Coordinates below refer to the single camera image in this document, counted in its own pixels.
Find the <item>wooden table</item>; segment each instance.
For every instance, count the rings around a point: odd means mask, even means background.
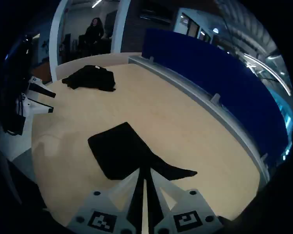
[[[259,173],[237,140],[203,107],[155,74],[135,64],[107,67],[116,90],[49,86],[54,107],[34,117],[32,155],[37,183],[52,216],[67,225],[95,188],[110,188],[87,139],[128,122],[167,163],[198,174],[174,181],[197,188],[216,215],[233,219],[255,197]]]

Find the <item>folded black clothing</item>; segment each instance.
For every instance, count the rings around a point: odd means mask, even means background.
[[[142,172],[153,168],[168,180],[197,174],[164,162],[127,122],[90,137],[88,143],[103,173],[111,180],[122,180],[138,168]]]
[[[86,65],[69,77],[62,79],[72,89],[78,87],[95,88],[102,91],[113,92],[115,86],[114,74],[99,66]]]

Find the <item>metal bracket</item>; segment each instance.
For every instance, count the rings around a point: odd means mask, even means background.
[[[197,189],[184,191],[151,169],[164,218],[154,227],[156,234],[214,233],[222,224]],[[170,210],[162,190],[176,201]]]
[[[107,191],[93,190],[67,228],[78,234],[136,233],[136,228],[127,220],[127,215],[138,176],[139,169]],[[125,194],[125,205],[120,210],[116,207],[115,201]]]
[[[214,104],[215,106],[219,106],[219,99],[220,99],[220,95],[215,94],[211,99],[211,103]]]
[[[29,80],[28,90],[38,92],[40,94],[43,94],[52,98],[56,96],[56,93],[53,93],[47,86],[42,84],[41,79],[34,76]]]
[[[35,100],[27,98],[27,96],[22,93],[22,103],[23,103],[23,116],[28,117],[34,114],[43,114],[43,113],[52,113],[53,107],[45,105],[43,103],[37,102]],[[22,107],[18,102],[16,102],[16,110],[21,109]]]

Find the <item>person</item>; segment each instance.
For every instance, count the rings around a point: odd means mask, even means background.
[[[98,42],[104,35],[103,24],[99,17],[91,21],[91,25],[87,28],[85,41],[90,50],[91,55],[97,55],[99,52]]]

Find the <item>blue partition panel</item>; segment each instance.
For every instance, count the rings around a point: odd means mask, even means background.
[[[148,29],[142,56],[167,67],[209,94],[220,94],[221,103],[240,121],[272,165],[288,145],[280,110],[264,84],[237,58],[183,34]]]

